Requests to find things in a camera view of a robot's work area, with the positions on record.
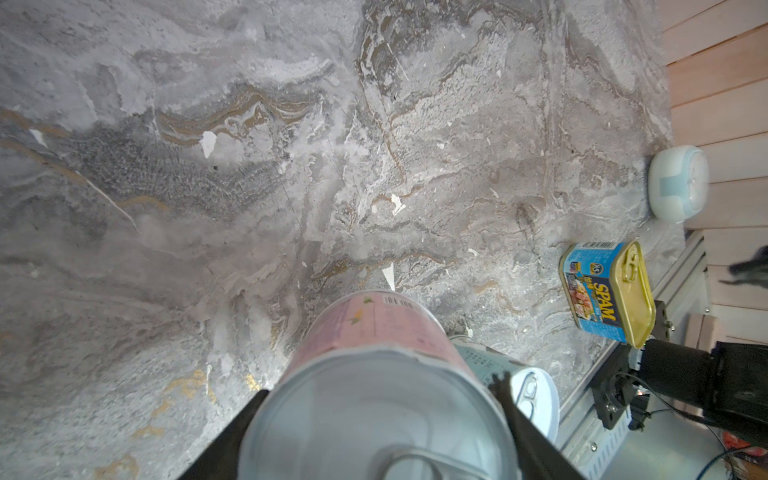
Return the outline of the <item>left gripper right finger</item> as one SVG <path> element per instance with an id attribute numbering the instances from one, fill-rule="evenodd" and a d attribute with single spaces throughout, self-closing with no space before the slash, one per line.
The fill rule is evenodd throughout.
<path id="1" fill-rule="evenodd" d="M 511 374 L 494 374 L 489 390 L 501 405 L 517 449 L 524 479 L 584 480 L 584 477 L 560 454 L 516 406 L 512 398 Z"/>

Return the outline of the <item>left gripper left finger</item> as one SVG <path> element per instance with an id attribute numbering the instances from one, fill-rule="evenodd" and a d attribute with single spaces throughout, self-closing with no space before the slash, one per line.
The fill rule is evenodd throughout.
<path id="1" fill-rule="evenodd" d="M 178 480 L 235 480 L 245 433 L 270 391 L 259 390 Z"/>

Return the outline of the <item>pink can white lid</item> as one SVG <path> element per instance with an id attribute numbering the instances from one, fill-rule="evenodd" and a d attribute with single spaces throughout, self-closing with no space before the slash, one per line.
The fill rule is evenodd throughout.
<path id="1" fill-rule="evenodd" d="M 243 438 L 242 479 L 516 479 L 491 392 L 435 317 L 392 291 L 315 320 Z"/>

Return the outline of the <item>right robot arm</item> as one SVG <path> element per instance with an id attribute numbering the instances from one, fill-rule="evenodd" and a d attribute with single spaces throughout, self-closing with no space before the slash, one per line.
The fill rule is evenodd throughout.
<path id="1" fill-rule="evenodd" d="M 611 430 L 639 387 L 701 410 L 683 418 L 767 447 L 767 347 L 718 342 L 711 351 L 651 339 L 620 345 L 589 383 L 598 418 Z"/>

